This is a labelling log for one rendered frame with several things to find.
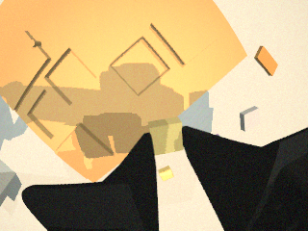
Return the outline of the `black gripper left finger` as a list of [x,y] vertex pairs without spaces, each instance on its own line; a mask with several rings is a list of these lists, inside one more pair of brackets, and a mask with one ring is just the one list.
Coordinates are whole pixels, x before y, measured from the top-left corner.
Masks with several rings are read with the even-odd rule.
[[43,227],[159,231],[157,165],[143,134],[103,181],[27,186],[23,203]]

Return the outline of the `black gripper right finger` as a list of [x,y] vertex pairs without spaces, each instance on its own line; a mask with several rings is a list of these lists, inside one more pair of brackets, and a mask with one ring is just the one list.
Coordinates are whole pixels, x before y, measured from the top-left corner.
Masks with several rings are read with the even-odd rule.
[[308,153],[308,127],[263,147],[188,126],[182,140],[223,231],[250,231],[280,169]]

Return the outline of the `pale yellow square board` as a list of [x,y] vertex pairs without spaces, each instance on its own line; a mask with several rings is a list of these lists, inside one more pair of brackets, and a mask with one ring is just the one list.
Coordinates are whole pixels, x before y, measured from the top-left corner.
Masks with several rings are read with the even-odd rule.
[[245,59],[213,0],[3,0],[0,95],[95,182]]

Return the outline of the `orange rectangular block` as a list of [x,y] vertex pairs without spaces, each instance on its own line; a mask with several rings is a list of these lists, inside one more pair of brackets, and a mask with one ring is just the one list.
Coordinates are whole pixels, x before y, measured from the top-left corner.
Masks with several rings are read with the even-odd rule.
[[257,62],[265,69],[269,76],[273,77],[274,70],[277,68],[277,62],[270,56],[270,53],[266,50],[266,47],[262,45],[259,46],[257,53],[255,54],[257,54],[254,57],[257,59]]

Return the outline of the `yellow block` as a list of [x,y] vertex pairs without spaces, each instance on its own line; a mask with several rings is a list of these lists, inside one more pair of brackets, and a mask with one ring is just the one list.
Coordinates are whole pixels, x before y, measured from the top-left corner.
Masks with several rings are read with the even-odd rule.
[[173,177],[173,173],[170,172],[171,170],[172,169],[170,169],[170,166],[166,166],[161,169],[158,169],[158,173],[161,174],[163,181],[169,180],[169,178]]
[[184,150],[182,122],[178,116],[147,122],[147,128],[153,141],[154,155]]

